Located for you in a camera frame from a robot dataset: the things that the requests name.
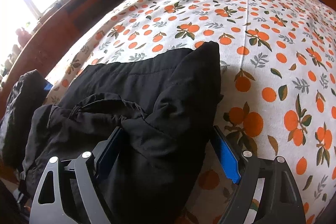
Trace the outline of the black double-breasted coat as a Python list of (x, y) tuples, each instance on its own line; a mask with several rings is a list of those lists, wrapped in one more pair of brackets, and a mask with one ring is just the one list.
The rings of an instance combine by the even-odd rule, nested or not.
[(219, 45), (90, 65), (57, 105), (35, 110), (23, 161), (36, 192), (49, 158), (68, 160), (122, 128), (99, 189), (118, 223), (174, 223), (191, 194), (221, 100)]

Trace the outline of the folded black garment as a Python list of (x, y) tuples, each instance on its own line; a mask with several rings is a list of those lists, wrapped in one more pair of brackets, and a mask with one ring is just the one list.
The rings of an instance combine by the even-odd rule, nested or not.
[(19, 77), (6, 101), (1, 119), (1, 159), (6, 166), (21, 171), (34, 111), (41, 107), (52, 84), (37, 70)]

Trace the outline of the wooden desk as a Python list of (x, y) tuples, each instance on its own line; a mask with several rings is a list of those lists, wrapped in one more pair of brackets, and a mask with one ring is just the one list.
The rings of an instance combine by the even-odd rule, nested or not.
[(69, 0), (51, 15), (26, 44), (1, 91), (1, 115), (12, 87), (26, 72), (46, 77), (68, 50), (122, 0)]

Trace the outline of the orange print bed sheet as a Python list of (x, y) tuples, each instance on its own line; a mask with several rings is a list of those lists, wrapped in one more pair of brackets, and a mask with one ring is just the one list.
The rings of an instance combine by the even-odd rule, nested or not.
[(215, 124), (258, 156), (284, 157), (306, 223), (335, 223), (335, 12), (319, 0), (125, 0), (50, 74), (58, 103), (88, 65), (219, 45)]

